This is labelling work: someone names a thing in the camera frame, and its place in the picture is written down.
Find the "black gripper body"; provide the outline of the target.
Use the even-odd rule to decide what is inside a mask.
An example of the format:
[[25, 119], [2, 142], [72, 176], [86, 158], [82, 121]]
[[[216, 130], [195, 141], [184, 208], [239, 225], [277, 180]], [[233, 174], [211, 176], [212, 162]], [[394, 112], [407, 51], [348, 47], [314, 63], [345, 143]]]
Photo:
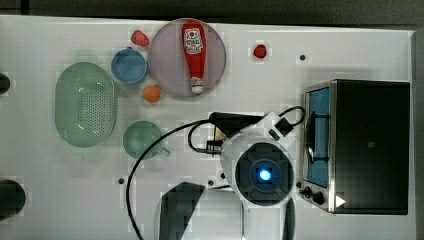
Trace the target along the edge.
[[261, 119], [262, 116], [221, 112], [213, 112], [209, 116], [209, 122], [218, 128], [227, 138], [232, 138], [242, 129], [256, 124]]

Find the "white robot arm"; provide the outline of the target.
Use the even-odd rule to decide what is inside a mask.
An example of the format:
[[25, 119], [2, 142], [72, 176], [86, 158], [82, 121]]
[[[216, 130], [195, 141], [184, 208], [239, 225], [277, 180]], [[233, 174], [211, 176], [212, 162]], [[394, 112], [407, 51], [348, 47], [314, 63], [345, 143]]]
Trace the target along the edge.
[[228, 185], [183, 182], [165, 193], [154, 240], [284, 240], [295, 167], [287, 151], [293, 126], [264, 116], [215, 112], [209, 122], [226, 136], [213, 150]]

